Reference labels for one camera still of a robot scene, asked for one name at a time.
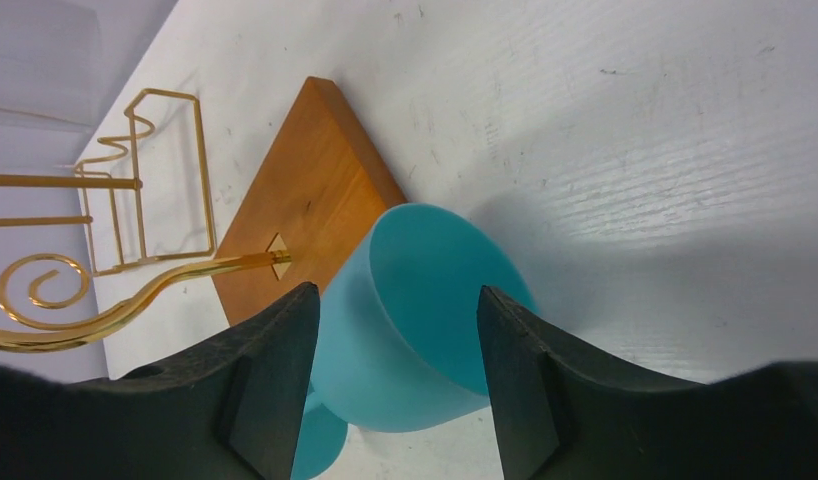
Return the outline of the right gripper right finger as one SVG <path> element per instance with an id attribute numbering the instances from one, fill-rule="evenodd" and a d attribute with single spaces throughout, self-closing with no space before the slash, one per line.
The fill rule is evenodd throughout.
<path id="1" fill-rule="evenodd" d="M 612 355 L 495 287 L 477 321 L 508 479 L 818 479 L 818 361 L 702 384 Z"/>

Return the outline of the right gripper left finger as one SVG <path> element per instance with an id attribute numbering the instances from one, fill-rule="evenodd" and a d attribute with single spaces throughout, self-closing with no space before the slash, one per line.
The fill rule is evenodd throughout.
<path id="1" fill-rule="evenodd" d="M 287 479 L 318 334 L 304 282 L 117 380 L 0 365 L 0 479 Z"/>

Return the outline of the teal plastic goblet front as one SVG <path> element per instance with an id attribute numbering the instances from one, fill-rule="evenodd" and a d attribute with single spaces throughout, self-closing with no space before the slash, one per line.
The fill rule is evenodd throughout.
<path id="1" fill-rule="evenodd" d="M 485 408 L 485 286 L 535 307 L 510 258 L 466 219 L 422 203 L 382 214 L 321 295 L 292 477 L 327 470 L 350 426 L 414 432 Z"/>

